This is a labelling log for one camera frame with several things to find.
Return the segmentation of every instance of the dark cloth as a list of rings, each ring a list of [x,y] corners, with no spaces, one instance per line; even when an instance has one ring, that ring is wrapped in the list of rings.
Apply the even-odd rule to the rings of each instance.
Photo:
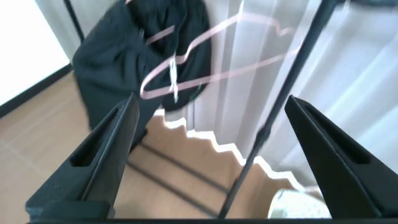
[[[146,39],[174,25],[174,33],[146,45]],[[93,129],[106,114],[131,92],[139,96],[144,77],[158,64],[184,54],[189,43],[209,29],[202,0],[125,0],[116,2],[80,45],[73,57],[75,78]],[[200,44],[183,65],[177,65],[178,83],[210,75],[211,42]],[[146,90],[170,85],[164,70]],[[134,141],[141,138],[147,122],[162,105],[166,111],[178,110],[194,100],[205,85],[151,100],[138,97],[140,116]]]

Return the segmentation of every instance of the pink clothes hanger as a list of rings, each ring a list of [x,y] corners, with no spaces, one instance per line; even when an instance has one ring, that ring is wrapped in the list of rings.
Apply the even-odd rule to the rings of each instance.
[[[275,29],[277,35],[280,37],[294,32],[294,29],[292,29],[292,28],[281,29],[279,22],[273,18],[263,16],[261,14],[253,14],[253,13],[243,12],[243,2],[244,1],[242,1],[239,12],[235,16],[232,16],[229,19],[226,19],[223,22],[220,22],[217,26],[214,26],[213,28],[209,29],[208,31],[202,33],[197,38],[195,38],[188,46],[187,52],[184,55],[175,55],[175,56],[169,57],[168,59],[164,60],[161,64],[159,64],[156,68],[154,68],[142,81],[141,89],[140,89],[141,98],[149,100],[152,98],[156,98],[158,96],[172,93],[173,91],[176,93],[176,91],[179,91],[179,90],[185,90],[187,88],[195,87],[198,85],[219,81],[219,80],[229,78],[229,77],[235,77],[237,75],[242,75],[246,72],[255,70],[257,68],[264,67],[266,65],[270,65],[270,64],[277,62],[279,60],[282,60],[286,57],[291,57],[291,56],[294,56],[297,54],[297,52],[300,49],[301,44],[296,49],[291,50],[291,51],[287,52],[286,54],[280,54],[275,57],[260,61],[258,63],[254,63],[252,65],[245,66],[243,68],[238,68],[238,69],[230,70],[227,72],[209,75],[207,77],[197,78],[197,79],[186,81],[183,83],[178,83],[178,85],[176,85],[176,86],[167,86],[167,87],[163,87],[163,88],[158,88],[156,90],[145,91],[145,86],[148,85],[148,83],[151,80],[153,80],[158,74],[163,72],[166,68],[169,68],[170,62],[172,60],[174,60],[174,62],[177,65],[181,65],[181,64],[185,63],[190,55],[190,52],[195,47],[197,47],[205,40],[207,40],[210,37],[212,37],[213,35],[221,32],[222,30],[225,30],[227,27],[229,27],[235,23],[239,23],[241,21],[247,21],[247,22],[255,22],[255,23],[259,23],[259,24],[267,24],[269,26],[272,26]],[[174,26],[171,26],[165,30],[162,30],[159,33],[153,35],[152,37],[149,37],[146,41],[146,44],[149,45],[149,44],[165,37],[166,35],[171,34],[173,31],[174,31]]]

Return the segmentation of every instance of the wooden floor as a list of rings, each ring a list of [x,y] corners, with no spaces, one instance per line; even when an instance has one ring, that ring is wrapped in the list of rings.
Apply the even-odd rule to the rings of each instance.
[[[184,126],[169,129],[162,116],[148,124],[146,144],[231,187],[241,166],[231,152],[217,153],[210,140],[188,138]],[[25,223],[25,201],[88,135],[84,107],[72,75],[58,81],[0,119],[1,223]],[[137,166],[218,213],[225,195],[138,146],[129,156]],[[268,178],[258,164],[249,171],[228,218],[266,218],[287,179]],[[117,218],[208,218],[147,177],[126,167],[115,202]]]

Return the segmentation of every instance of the curtain fold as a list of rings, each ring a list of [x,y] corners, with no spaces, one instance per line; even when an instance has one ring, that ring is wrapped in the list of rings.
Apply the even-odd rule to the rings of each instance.
[[[36,0],[71,58],[78,37],[61,1]],[[114,0],[73,0],[87,34]],[[243,12],[273,17],[291,35],[270,26],[241,22],[212,38],[213,73],[241,68],[296,49],[310,27],[320,0],[205,0],[214,26]],[[344,5],[333,14],[299,75],[291,94],[318,108],[366,149],[398,172],[397,11]],[[288,57],[251,73],[208,85],[181,111],[187,129],[214,131],[218,144],[235,143],[246,157],[292,65]],[[299,182],[314,176],[282,110],[260,152],[276,171],[292,171]]]

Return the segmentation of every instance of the clothing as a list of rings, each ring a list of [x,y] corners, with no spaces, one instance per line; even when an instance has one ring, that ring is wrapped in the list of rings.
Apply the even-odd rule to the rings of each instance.
[[[146,45],[146,38],[174,25],[175,31]],[[144,77],[158,64],[184,54],[189,43],[209,29],[202,0],[125,0],[116,2],[81,44],[73,57],[75,78],[93,129],[106,114],[131,92],[139,96]],[[185,82],[210,75],[211,42],[198,46],[183,65],[177,66],[177,81]],[[170,85],[169,71],[159,74],[147,86],[154,90]],[[142,137],[147,122],[162,105],[178,110],[194,100],[204,85],[183,90],[174,102],[173,94],[151,100],[139,97],[139,122],[135,142]]]

